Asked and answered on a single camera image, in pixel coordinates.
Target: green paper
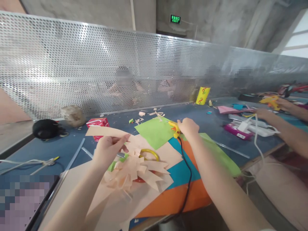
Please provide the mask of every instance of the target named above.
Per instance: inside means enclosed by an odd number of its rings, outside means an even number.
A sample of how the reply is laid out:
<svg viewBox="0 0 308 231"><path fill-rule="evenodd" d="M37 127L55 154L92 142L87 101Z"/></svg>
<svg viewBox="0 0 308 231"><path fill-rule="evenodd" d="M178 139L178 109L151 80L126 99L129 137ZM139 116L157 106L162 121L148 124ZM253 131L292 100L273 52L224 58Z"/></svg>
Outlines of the green paper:
<svg viewBox="0 0 308 231"><path fill-rule="evenodd" d="M206 133L199 133L199 135L203 139L204 144L212 151L218 161L229 170L233 177L241 174L241 170L236 163ZM187 140L183 134L180 137L185 141Z"/></svg>
<svg viewBox="0 0 308 231"><path fill-rule="evenodd" d="M125 156L124 156L124 158L120 158L119 159L119 161L121 161L122 163L124 163L124 161L126 161L126 159L128 158L128 154L127 153L125 153Z"/></svg>
<svg viewBox="0 0 308 231"><path fill-rule="evenodd" d="M113 169L115 168L115 165L116 165L116 161L112 162L112 164L109 166L109 168L107 169L107 171L112 172Z"/></svg>
<svg viewBox="0 0 308 231"><path fill-rule="evenodd" d="M167 143L175 133L175 131L172 130L172 126L166 122L170 121L169 119L161 117L161 120L163 122L155 118L150 119L135 127L139 134L145 138L155 150Z"/></svg>

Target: yellow cylinder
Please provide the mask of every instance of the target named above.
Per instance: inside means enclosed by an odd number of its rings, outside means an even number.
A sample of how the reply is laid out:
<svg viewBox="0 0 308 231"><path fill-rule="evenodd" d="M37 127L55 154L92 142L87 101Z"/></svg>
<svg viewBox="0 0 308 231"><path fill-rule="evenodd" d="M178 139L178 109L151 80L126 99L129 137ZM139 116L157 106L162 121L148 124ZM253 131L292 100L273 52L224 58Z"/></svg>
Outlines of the yellow cylinder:
<svg viewBox="0 0 308 231"><path fill-rule="evenodd" d="M211 88L209 87L200 87L199 94L197 96L196 104L204 105L205 101L210 93Z"/></svg>

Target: yellow hot glue gun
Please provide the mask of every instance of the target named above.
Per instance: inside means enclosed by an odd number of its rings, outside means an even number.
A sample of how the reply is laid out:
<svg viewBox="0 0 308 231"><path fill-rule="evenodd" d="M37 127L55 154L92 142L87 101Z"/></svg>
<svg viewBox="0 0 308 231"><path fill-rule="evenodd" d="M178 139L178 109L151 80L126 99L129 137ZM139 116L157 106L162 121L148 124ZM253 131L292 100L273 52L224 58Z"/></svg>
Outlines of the yellow hot glue gun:
<svg viewBox="0 0 308 231"><path fill-rule="evenodd" d="M260 100L259 103L264 103L264 104L267 103L270 107L273 107L275 111L279 111L280 107L276 103L277 99L279 99L278 96L271 96L271 97Z"/></svg>
<svg viewBox="0 0 308 231"><path fill-rule="evenodd" d="M173 137L177 139L180 136L180 134L181 134L179 126L177 125L177 123L175 123L175 122L173 122L171 120L170 121L166 121L166 122L168 122L168 124L173 127L172 130L175 130L175 133L173 134Z"/></svg>

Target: forearm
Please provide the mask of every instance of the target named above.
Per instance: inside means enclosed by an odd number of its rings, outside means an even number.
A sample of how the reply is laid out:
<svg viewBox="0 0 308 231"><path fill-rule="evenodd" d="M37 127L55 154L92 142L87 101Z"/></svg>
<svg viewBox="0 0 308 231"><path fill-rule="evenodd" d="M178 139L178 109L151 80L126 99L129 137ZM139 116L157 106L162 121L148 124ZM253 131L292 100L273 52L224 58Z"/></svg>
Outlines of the forearm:
<svg viewBox="0 0 308 231"><path fill-rule="evenodd" d="M268 124L275 127L280 134L279 137L296 153L308 158L308 133L293 126L277 115L264 118Z"/></svg>
<svg viewBox="0 0 308 231"><path fill-rule="evenodd" d="M58 212L48 223L45 231L80 230L91 205L97 187L108 166L98 168L92 164L91 170L74 188Z"/></svg>
<svg viewBox="0 0 308 231"><path fill-rule="evenodd" d="M288 109L288 112L296 118L308 122L308 110L292 104Z"/></svg>
<svg viewBox="0 0 308 231"><path fill-rule="evenodd" d="M230 230L260 231L271 228L248 196L211 154L197 134L187 137L203 184Z"/></svg>

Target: blue tabletop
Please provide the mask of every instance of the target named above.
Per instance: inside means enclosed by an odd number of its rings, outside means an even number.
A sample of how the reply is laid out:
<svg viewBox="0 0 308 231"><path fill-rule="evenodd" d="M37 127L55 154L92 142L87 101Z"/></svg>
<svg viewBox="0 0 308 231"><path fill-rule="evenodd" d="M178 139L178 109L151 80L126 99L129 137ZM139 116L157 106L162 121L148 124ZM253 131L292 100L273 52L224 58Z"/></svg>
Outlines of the blue tabletop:
<svg viewBox="0 0 308 231"><path fill-rule="evenodd" d="M242 103L249 106L265 107L264 105L260 104L241 102L236 98L231 97L219 98L216 102L214 102L214 105L231 106L232 103ZM151 113L153 112L153 109L147 109L147 111ZM229 151L228 149L222 148L224 152L239 167L260 155L254 146L253 141L241 140L240 138L223 129L223 123L231 122L231 120L228 118L228 115L220 114L219 111L213 107L208 107L206 105L201 106L195 104L180 104L162 107L159 112L164 112L165 117L173 121L176 121L177 119L184 119L186 117L191 118L200 126L200 133L207 133L213 140L250 156L250 159L247 159L232 151ZM105 115L105 117L108 118L111 127L121 129L133 135L137 135L138 132L134 128L137 124L129 124L128 121L130 119L135 120L139 118L138 113L139 110L109 114ZM143 116L143 118L145 120L149 120L153 118L153 116L146 115ZM59 175L65 170L83 138L85 138L83 147L85 147L89 152L93 154L96 147L96 142L92 137L85 137L85 133L87 131L86 125L78 130L78 128L72 128L68 126L64 121L61 121L60 124L70 133L67 137L57 137L49 141L41 141L35 138L24 147L19 149L17 152L15 152L13 155L11 155L8 160L25 162L31 159L49 160L51 158L60 156L55 165L47 166L37 173L39 175ZM263 153L269 151L281 143L282 140L277 136L266 138L259 136L257 140L257 144ZM80 150L72 167L76 167L90 160L91 158L83 150ZM0 171L4 171L5 169L11 168L13 166L15 165L2 162L0 163ZM7 174L29 175L39 167L39 165L26 166L15 169Z"/></svg>

